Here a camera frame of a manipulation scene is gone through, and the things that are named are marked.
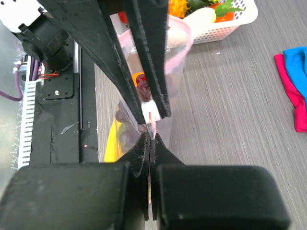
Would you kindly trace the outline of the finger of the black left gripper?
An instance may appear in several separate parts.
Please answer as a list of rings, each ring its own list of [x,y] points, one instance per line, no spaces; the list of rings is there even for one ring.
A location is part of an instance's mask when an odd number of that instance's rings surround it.
[[[141,101],[105,4],[96,0],[41,0],[40,4],[111,80],[137,123],[144,124]]]
[[[153,100],[160,116],[170,117],[165,81],[168,1],[124,0],[122,3]]]

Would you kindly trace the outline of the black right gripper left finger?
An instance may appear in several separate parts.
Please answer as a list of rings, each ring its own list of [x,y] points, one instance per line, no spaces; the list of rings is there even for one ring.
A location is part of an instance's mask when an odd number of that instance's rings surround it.
[[[0,201],[3,230],[142,230],[149,218],[150,137],[113,163],[29,165]]]

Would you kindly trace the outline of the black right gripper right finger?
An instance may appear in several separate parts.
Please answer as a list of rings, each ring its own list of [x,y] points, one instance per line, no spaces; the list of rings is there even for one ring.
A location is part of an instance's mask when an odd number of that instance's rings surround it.
[[[153,219],[161,230],[286,230],[277,184],[256,165],[185,165],[157,136],[150,143]]]

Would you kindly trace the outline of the clear pink-dotted zip bag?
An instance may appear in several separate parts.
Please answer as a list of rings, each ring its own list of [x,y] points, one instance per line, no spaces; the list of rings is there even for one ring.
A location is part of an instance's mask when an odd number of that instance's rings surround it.
[[[118,38],[145,123],[138,124],[125,100],[120,100],[106,144],[106,162],[117,161],[136,144],[143,132],[149,132],[152,138],[160,136],[165,145],[169,145],[173,113],[192,36],[188,24],[174,16],[167,19],[165,35],[165,54],[160,57],[159,68],[149,77],[145,76],[132,33],[126,31]]]

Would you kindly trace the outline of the yellow banana bunch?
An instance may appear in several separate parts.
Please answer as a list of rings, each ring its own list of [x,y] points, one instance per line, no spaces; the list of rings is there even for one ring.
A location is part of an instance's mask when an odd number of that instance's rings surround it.
[[[104,162],[116,162],[123,156],[119,141],[119,128],[122,124],[113,120],[106,144]]]

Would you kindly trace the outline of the dark red grape bunch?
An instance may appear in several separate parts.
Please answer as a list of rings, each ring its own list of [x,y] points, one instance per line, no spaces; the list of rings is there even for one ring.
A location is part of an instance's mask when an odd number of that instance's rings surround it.
[[[167,117],[162,119],[158,115],[158,110],[147,81],[140,81],[136,91],[141,100],[145,123],[138,124],[128,107],[123,102],[119,102],[115,119],[122,124],[119,128],[121,148],[123,151],[132,148],[141,133],[144,132],[148,132],[152,138],[160,135],[166,146],[169,146],[173,118]]]

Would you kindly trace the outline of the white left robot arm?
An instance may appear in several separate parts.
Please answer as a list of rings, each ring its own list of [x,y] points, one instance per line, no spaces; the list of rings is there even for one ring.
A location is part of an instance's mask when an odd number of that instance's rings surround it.
[[[167,11],[166,0],[3,0],[0,20],[28,55],[53,71],[70,65],[63,46],[72,37],[116,86],[137,122],[144,124],[110,15],[125,12],[153,100],[165,118],[171,115],[164,72]]]

